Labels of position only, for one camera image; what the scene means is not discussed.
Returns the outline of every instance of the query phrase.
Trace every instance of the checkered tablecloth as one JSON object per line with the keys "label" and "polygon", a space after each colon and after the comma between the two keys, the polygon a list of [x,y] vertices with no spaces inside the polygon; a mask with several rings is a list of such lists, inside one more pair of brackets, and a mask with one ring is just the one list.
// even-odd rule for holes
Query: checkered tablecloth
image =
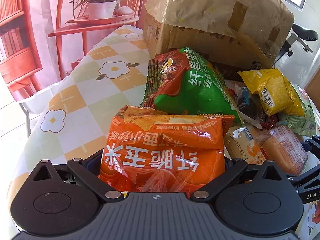
{"label": "checkered tablecloth", "polygon": [[[8,206],[40,160],[64,164],[73,158],[85,159],[105,146],[111,118],[124,105],[142,102],[149,59],[142,30],[130,25],[118,28],[92,48],[60,82],[58,93],[41,114],[16,167]],[[313,107],[320,134],[320,114]],[[305,170],[318,163],[309,153]],[[320,224],[309,218],[314,209],[315,203],[305,205],[297,229],[302,239],[312,239],[320,232]]]}

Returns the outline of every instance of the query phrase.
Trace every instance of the orange snack bag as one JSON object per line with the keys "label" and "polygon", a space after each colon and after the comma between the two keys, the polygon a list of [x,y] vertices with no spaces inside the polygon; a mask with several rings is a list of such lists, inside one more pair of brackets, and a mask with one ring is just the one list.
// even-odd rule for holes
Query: orange snack bag
{"label": "orange snack bag", "polygon": [[232,115],[169,115],[125,106],[112,118],[100,179],[119,191],[189,196],[225,171]]}

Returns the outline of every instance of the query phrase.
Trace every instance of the metal screw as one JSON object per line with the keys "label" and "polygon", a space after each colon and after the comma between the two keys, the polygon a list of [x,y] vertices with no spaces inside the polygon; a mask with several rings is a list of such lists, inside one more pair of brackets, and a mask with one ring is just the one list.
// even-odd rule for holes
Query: metal screw
{"label": "metal screw", "polygon": [[193,193],[196,198],[207,198],[209,197],[209,193],[204,190],[198,190]]}
{"label": "metal screw", "polygon": [[121,193],[119,191],[111,190],[106,193],[107,198],[120,198]]}

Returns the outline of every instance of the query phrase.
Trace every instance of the white flower print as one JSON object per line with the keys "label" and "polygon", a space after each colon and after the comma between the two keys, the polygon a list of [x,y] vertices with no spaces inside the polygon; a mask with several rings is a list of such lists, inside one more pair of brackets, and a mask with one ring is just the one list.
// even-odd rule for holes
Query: white flower print
{"label": "white flower print", "polygon": [[101,75],[106,75],[108,78],[117,78],[122,74],[127,74],[130,69],[127,67],[127,63],[123,61],[117,62],[105,62],[102,68],[99,69]]}
{"label": "white flower print", "polygon": [[140,38],[139,34],[136,34],[136,33],[127,33],[125,35],[126,38],[130,38],[130,39],[138,39]]}
{"label": "white flower print", "polygon": [[41,123],[41,130],[43,132],[60,132],[64,127],[64,119],[66,117],[66,112],[63,110],[50,110],[45,116]]}
{"label": "white flower print", "polygon": [[316,205],[312,204],[311,208],[308,210],[308,227],[314,228],[316,223],[312,222],[312,218],[315,216]]}

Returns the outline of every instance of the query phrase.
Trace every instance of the snack package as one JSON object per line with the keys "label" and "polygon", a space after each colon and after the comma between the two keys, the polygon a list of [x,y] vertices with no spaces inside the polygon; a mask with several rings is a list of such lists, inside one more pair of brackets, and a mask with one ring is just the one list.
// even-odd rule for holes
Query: snack package
{"label": "snack package", "polygon": [[251,93],[258,93],[263,110],[271,116],[282,110],[304,116],[300,100],[290,82],[276,69],[237,72]]}
{"label": "snack package", "polygon": [[295,116],[284,113],[278,113],[279,119],[281,121],[287,122],[288,127],[295,133],[298,133],[299,135],[312,137],[313,135],[316,135],[316,120],[309,97],[305,90],[300,88],[298,85],[292,83],[291,85],[297,92],[297,95],[299,96],[305,116]]}
{"label": "snack package", "polygon": [[225,171],[231,115],[169,115],[125,106],[113,117],[100,179],[119,191],[189,196]]}
{"label": "snack package", "polygon": [[169,114],[231,114],[241,123],[236,103],[218,69],[189,48],[149,61],[141,106]]}
{"label": "snack package", "polygon": [[238,82],[238,81],[233,81],[233,80],[228,80],[228,79],[225,79],[224,83],[225,83],[226,87],[228,88],[230,95],[236,101],[236,93],[235,93],[236,85],[239,87],[245,87],[245,84],[243,82]]}
{"label": "snack package", "polygon": [[276,125],[277,122],[279,122],[279,119],[278,117],[274,114],[272,116],[268,116],[267,114],[265,113],[262,113],[260,116],[259,116],[259,121],[260,121],[260,125],[269,130],[271,129],[272,127],[274,127]]}
{"label": "snack package", "polygon": [[[234,132],[237,129],[240,130],[240,134],[235,136]],[[245,127],[230,127],[224,137],[224,144],[230,157],[241,158],[249,164],[262,164],[266,158],[254,139],[258,133],[259,130],[257,128],[246,122]]]}
{"label": "snack package", "polygon": [[300,175],[308,155],[295,134],[284,124],[277,124],[257,138],[266,158],[274,160],[285,173]]}
{"label": "snack package", "polygon": [[263,114],[263,110],[259,97],[252,94],[247,87],[237,84],[235,84],[235,97],[241,119],[262,130],[259,117]]}

